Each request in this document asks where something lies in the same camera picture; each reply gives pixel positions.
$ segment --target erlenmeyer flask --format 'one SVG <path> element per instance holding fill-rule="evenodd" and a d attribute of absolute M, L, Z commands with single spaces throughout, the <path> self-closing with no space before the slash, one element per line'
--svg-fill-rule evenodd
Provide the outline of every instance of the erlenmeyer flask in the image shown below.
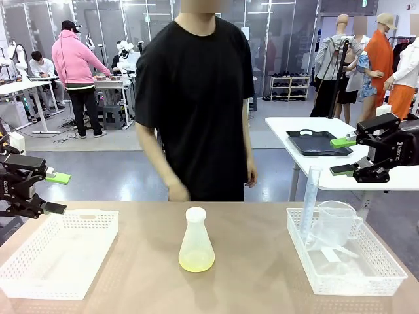
<path fill-rule="evenodd" d="M 205 229 L 205 217 L 205 209 L 200 207 L 186 211 L 188 226 L 179 252 L 179 263 L 192 273 L 208 270 L 215 261 L 215 253 Z"/>

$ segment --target brown table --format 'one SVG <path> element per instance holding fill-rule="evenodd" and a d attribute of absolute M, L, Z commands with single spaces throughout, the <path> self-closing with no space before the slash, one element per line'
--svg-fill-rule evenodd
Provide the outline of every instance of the brown table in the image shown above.
<path fill-rule="evenodd" d="M 86 298 L 19 300 L 0 292 L 1 314 L 419 313 L 419 283 L 404 266 L 409 278 L 393 298 L 315 296 L 286 226 L 285 209 L 301 204 L 200 204 L 215 250 L 205 273 L 188 273 L 177 261 L 191 204 L 67 205 L 120 211 L 118 236 Z M 43 219 L 30 220 L 0 247 L 0 264 Z"/>

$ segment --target black hair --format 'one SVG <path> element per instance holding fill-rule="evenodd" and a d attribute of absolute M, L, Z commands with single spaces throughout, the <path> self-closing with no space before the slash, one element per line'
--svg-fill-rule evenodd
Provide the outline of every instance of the black hair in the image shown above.
<path fill-rule="evenodd" d="M 42 54 L 39 51 L 34 51 L 32 52 L 32 59 L 34 59 L 35 61 L 39 61 L 40 59 L 42 59 Z"/>

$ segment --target shoe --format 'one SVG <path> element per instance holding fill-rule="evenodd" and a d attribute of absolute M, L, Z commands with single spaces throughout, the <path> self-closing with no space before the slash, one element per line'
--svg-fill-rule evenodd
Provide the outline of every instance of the shoe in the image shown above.
<path fill-rule="evenodd" d="M 107 134 L 107 132 L 106 132 L 106 131 L 102 131 L 102 133 L 101 133 L 101 134 L 99 134 L 99 135 L 93 135 L 93 137 L 94 137 L 95 139 L 97 139 L 98 137 L 105 136 L 106 134 Z"/>

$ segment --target man's hand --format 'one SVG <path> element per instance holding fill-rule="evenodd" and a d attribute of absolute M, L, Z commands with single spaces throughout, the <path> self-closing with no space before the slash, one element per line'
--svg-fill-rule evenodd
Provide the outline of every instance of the man's hand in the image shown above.
<path fill-rule="evenodd" d="M 389 90 L 392 87 L 393 83 L 394 83 L 394 76 L 392 75 L 384 83 L 384 90 Z"/>
<path fill-rule="evenodd" d="M 368 75 L 369 75 L 370 77 L 378 77 L 378 78 L 382 78 L 382 77 L 384 76 L 384 72 L 381 72 L 381 71 L 379 71 L 379 70 L 375 70 L 375 71 L 370 71 L 370 72 L 368 73 Z"/>
<path fill-rule="evenodd" d="M 170 185 L 168 187 L 169 197 L 168 201 L 190 201 L 191 196 L 189 192 L 181 182 Z"/>
<path fill-rule="evenodd" d="M 257 182 L 256 165 L 253 159 L 247 160 L 247 183 L 245 186 L 253 188 Z"/>

